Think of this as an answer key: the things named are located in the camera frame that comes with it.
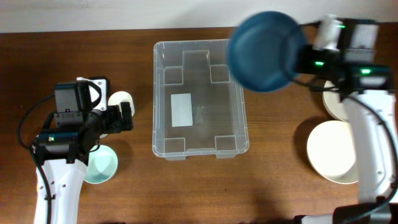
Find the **cream plastic cup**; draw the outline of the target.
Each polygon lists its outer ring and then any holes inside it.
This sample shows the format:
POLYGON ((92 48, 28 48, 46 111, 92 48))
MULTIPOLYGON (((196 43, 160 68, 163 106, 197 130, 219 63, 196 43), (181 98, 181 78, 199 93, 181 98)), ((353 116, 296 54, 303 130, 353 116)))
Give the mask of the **cream plastic cup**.
POLYGON ((135 114, 135 107, 132 96, 126 91, 117 91, 113 93, 108 99, 108 106, 118 105, 121 106, 121 103, 128 102, 130 103, 131 116, 135 114))

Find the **mint green small bowl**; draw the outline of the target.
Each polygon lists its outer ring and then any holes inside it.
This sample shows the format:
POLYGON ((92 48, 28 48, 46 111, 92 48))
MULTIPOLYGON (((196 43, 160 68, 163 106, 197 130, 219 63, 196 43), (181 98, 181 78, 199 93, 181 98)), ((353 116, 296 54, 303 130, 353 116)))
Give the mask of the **mint green small bowl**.
POLYGON ((88 168, 84 181, 89 184, 102 184, 111 179, 118 169, 118 157, 108 146, 95 146, 90 150, 88 168))

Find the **large cream bowl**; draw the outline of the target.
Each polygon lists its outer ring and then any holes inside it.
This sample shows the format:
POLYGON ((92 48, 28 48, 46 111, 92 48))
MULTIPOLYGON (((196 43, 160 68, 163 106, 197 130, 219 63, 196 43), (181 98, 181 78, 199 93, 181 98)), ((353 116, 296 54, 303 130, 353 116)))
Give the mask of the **large cream bowl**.
POLYGON ((323 92, 323 105, 330 116, 335 119, 348 122, 348 115, 344 109, 343 103, 340 102, 340 96, 330 91, 323 92))
POLYGON ((323 178, 337 184, 358 182, 356 154, 350 125, 344 121, 325 121, 307 139, 307 157, 323 178))

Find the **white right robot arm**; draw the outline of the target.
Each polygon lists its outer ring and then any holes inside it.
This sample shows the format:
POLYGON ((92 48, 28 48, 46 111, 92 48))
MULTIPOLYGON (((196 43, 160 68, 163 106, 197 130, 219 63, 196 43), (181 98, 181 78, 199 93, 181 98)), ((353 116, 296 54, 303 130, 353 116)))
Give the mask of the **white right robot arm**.
POLYGON ((392 71, 345 61, 332 50, 305 45, 295 71, 331 81, 348 115, 359 177, 358 203, 327 215, 298 215, 295 223, 397 223, 397 129, 392 71))

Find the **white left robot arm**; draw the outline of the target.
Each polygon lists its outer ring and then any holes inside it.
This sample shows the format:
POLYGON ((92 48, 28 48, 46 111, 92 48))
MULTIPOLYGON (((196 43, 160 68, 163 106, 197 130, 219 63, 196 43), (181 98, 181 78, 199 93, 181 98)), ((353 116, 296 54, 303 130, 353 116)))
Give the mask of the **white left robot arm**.
POLYGON ((132 128, 128 101, 105 111, 54 111, 30 147, 38 181, 35 223, 76 223, 83 183, 102 184, 118 170, 118 157, 100 143, 101 135, 132 128))

